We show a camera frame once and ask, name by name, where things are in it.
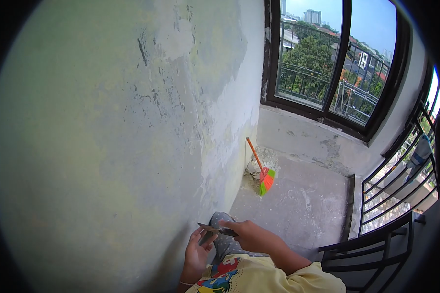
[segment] broom handle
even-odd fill
[[[259,161],[258,154],[256,153],[256,151],[255,151],[254,148],[252,147],[252,143],[251,143],[251,141],[249,140],[249,137],[247,137],[246,140],[248,141],[248,144],[250,144],[250,147],[251,147],[252,153],[254,154],[254,157],[256,157],[256,161],[258,161],[259,168],[262,170],[262,165],[261,165],[261,162]]]

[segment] red roof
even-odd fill
[[[320,30],[320,31],[322,31],[322,32],[325,32],[325,33],[327,33],[328,35],[336,36],[336,34],[335,34],[334,32],[332,32],[332,31],[330,31],[330,30],[328,30],[328,29],[325,29],[325,28],[318,28],[318,30]]]
[[[377,72],[376,74],[377,74],[379,77],[381,77],[382,80],[385,80],[385,79],[386,79],[386,75],[383,74],[382,72]]]

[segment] orange broom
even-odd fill
[[[251,141],[249,140],[249,137],[246,138],[248,141],[248,144],[251,147],[252,153],[254,154],[254,157],[256,158],[256,161],[258,161],[259,168],[261,169],[261,174],[259,175],[259,195],[263,196],[266,194],[269,189],[271,189],[272,184],[274,183],[274,177],[275,177],[275,171],[272,169],[269,169],[267,167],[262,167],[261,162],[259,161],[258,155],[256,154],[256,151],[252,147]]]

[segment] black window frame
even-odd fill
[[[351,31],[352,0],[342,0],[340,44],[323,110],[275,95],[280,53],[280,0],[264,0],[264,8],[265,27],[266,29],[270,29],[271,36],[270,40],[266,40],[264,48],[261,104],[299,114],[335,128],[341,128],[343,132],[366,143],[369,142],[377,132],[381,122],[385,119],[405,75],[411,41],[411,27],[403,15],[396,8],[396,43],[393,61],[378,103],[366,125],[362,126],[339,114],[329,111],[329,107],[339,85],[346,53],[351,47],[349,36]]]

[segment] polka dot pants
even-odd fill
[[[215,214],[213,214],[209,225],[214,227],[215,229],[223,228],[223,226],[219,225],[218,223],[219,220],[236,222],[227,213],[224,213],[222,211],[217,211]],[[218,234],[218,237],[213,242],[213,244],[215,245],[215,249],[217,249],[217,260],[219,261],[222,261],[225,258],[225,256],[232,255],[235,253],[247,254],[251,257],[264,256],[260,253],[252,253],[247,250],[241,249],[240,243],[235,241],[233,237],[223,235],[220,233]]]

